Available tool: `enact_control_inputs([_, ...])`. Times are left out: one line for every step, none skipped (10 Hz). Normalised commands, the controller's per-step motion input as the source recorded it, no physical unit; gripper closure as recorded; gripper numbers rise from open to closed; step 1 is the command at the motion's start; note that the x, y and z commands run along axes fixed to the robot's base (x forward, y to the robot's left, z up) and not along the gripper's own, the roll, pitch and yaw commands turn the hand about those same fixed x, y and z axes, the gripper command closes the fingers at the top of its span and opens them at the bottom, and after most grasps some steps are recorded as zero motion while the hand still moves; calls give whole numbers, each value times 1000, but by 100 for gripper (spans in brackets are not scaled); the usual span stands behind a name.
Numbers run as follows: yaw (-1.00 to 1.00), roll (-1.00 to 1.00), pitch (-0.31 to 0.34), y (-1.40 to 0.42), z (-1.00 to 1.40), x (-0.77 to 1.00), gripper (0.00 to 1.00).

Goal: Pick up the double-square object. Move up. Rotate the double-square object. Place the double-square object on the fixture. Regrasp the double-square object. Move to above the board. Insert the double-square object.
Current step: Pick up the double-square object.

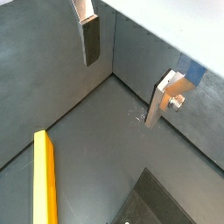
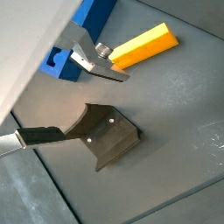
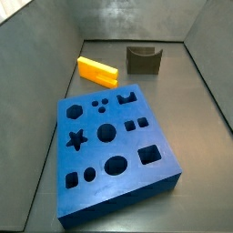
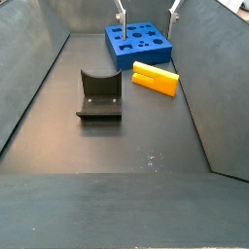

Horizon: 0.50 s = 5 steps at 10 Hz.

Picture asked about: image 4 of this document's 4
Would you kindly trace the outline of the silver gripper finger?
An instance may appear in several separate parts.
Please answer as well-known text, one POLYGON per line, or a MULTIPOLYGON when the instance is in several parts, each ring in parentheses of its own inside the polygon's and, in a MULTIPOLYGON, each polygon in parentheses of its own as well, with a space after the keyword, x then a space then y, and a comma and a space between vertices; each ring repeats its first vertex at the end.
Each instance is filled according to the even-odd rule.
POLYGON ((178 14, 176 10, 180 4, 180 1, 181 0, 174 0, 172 7, 169 9, 169 24, 168 24, 168 30, 167 30, 167 38, 170 38, 173 24, 178 18, 178 14))
POLYGON ((126 40, 126 10, 123 7, 121 0, 114 0, 118 12, 116 13, 116 20, 120 22, 123 28, 123 40, 126 40))

